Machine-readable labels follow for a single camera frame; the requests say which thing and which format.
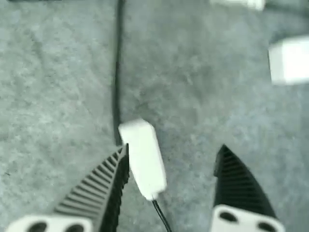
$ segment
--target white connector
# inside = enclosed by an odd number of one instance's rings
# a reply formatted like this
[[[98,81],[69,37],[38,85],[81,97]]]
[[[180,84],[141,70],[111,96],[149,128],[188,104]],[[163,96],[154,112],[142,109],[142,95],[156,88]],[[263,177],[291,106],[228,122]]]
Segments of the white connector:
[[[309,36],[282,40],[268,51],[271,80],[276,85],[309,82]]]
[[[129,144],[129,165],[141,194],[153,201],[167,187],[166,174],[154,127],[143,119],[119,126]]]
[[[211,0],[213,4],[240,5],[252,10],[262,11],[265,8],[266,0]]]

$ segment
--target gray carpet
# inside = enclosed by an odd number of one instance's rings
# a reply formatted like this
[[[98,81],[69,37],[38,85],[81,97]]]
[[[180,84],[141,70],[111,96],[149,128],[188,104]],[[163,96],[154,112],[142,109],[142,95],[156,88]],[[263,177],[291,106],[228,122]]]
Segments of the gray carpet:
[[[114,6],[0,2],[1,231],[47,212],[115,150]],[[159,203],[174,231],[207,231],[222,143],[251,169],[287,231],[307,231],[309,87],[273,86],[267,48],[308,33],[309,20],[206,0],[130,0],[125,18],[122,117],[157,130],[168,177]],[[132,178],[118,230],[164,231]]]

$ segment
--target white object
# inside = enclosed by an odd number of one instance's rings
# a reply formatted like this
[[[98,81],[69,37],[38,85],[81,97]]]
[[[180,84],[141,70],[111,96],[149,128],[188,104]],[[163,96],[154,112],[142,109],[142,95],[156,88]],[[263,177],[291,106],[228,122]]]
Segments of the white object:
[[[125,144],[129,144],[129,165],[141,194],[149,201],[167,187],[166,174],[154,127],[143,119],[119,126]]]
[[[262,11],[265,8],[266,0],[211,0],[213,4],[240,5],[252,10]]]
[[[236,221],[227,220],[234,217]],[[285,232],[284,226],[275,218],[218,205],[213,209],[210,232]]]
[[[285,39],[269,48],[272,83],[293,85],[309,81],[309,36]]]
[[[44,231],[44,232],[66,232],[67,229],[82,227],[83,232],[92,232],[93,227],[90,219],[84,217],[67,217],[64,215],[30,215],[22,217],[9,225],[5,232],[29,232],[29,231]]]

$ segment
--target black wire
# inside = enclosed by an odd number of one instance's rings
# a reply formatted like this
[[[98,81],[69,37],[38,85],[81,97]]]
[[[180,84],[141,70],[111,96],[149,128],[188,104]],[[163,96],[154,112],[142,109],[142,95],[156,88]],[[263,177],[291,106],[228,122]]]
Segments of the black wire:
[[[120,103],[119,103],[119,75],[120,75],[120,61],[122,48],[122,30],[123,30],[123,13],[125,0],[118,0],[116,9],[116,43],[115,43],[115,57],[114,57],[114,77],[112,82],[112,120],[114,139],[117,146],[122,145],[122,139],[119,134],[120,118]]]
[[[154,204],[154,208],[157,211],[157,213],[159,214],[159,217],[162,220],[167,232],[172,232],[172,229],[170,228],[168,221],[166,220],[164,214],[162,213],[160,206],[158,205],[158,202],[156,200],[154,200],[153,204]]]
[[[309,9],[307,6],[303,8],[295,8],[286,4],[277,4],[272,1],[267,1],[265,5],[266,11],[282,12],[290,15],[309,18]]]

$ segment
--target black cable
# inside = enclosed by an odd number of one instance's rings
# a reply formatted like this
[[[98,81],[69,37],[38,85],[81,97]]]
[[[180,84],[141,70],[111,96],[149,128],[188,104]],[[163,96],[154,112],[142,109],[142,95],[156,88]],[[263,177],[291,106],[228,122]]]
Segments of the black cable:
[[[117,146],[122,145],[122,139],[119,134],[118,127],[121,123],[120,118],[120,90],[119,90],[119,74],[122,48],[122,30],[123,30],[123,14],[125,0],[118,0],[116,9],[116,30],[115,30],[115,57],[114,57],[114,77],[112,82],[112,120],[114,139]]]
[[[266,11],[276,11],[276,12],[282,12],[290,15],[300,16],[309,18],[309,9],[307,6],[304,6],[302,8],[295,8],[290,5],[286,4],[277,4],[272,1],[267,1],[265,4],[265,10]]]
[[[164,214],[162,213],[160,206],[158,205],[158,202],[156,200],[154,200],[153,204],[154,204],[154,208],[157,211],[157,213],[159,214],[159,217],[162,220],[167,232],[172,232],[172,229],[170,228],[168,221],[166,220]]]

